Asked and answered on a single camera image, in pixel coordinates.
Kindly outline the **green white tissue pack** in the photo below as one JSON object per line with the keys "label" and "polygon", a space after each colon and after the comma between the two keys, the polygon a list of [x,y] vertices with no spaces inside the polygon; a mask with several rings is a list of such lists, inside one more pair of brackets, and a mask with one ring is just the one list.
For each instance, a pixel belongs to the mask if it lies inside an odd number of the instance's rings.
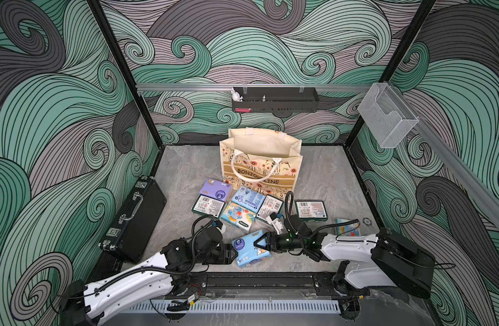
{"label": "green white tissue pack", "polygon": [[274,196],[266,195],[264,202],[256,214],[256,221],[267,223],[267,217],[272,213],[279,214],[283,207],[283,201]]}

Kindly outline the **colourful splash tissue pack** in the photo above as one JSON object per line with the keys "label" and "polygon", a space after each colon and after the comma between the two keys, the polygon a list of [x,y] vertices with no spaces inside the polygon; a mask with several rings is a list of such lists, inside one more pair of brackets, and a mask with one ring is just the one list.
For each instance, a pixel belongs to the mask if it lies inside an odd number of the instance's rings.
{"label": "colourful splash tissue pack", "polygon": [[242,231],[249,232],[256,218],[256,213],[242,207],[236,203],[230,202],[226,205],[219,217],[223,223],[232,225]]}

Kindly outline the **blue purple-dot tissue pack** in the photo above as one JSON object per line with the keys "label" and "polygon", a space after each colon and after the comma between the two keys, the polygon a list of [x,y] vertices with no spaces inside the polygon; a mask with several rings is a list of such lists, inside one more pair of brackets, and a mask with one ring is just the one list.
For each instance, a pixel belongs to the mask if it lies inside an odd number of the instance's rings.
{"label": "blue purple-dot tissue pack", "polygon": [[253,242],[263,234],[264,232],[259,230],[232,241],[231,244],[238,252],[235,261],[240,268],[257,264],[271,256],[269,251],[256,248],[253,245]]}

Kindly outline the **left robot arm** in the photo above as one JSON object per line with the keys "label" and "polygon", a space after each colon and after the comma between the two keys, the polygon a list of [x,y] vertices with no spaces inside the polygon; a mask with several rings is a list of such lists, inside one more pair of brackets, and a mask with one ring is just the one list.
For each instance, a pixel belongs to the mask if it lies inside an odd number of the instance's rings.
{"label": "left robot arm", "polygon": [[191,240],[173,240],[161,251],[119,274],[85,284],[75,281],[61,296],[61,325],[101,325],[120,312],[160,296],[183,296],[195,288],[195,266],[230,265],[237,251],[223,241],[223,229],[209,224]]}

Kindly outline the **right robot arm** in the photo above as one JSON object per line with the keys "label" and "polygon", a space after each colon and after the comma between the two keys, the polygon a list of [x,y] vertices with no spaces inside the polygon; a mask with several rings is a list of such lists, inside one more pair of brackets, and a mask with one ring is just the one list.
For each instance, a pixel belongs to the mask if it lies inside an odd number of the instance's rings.
{"label": "right robot arm", "polygon": [[332,282],[344,296],[364,296],[371,288],[387,287],[425,300],[431,296],[435,256],[389,228],[345,236],[327,233],[325,225],[310,230],[303,222],[286,222],[284,233],[266,232],[253,244],[274,253],[298,249],[314,262],[338,262]]}

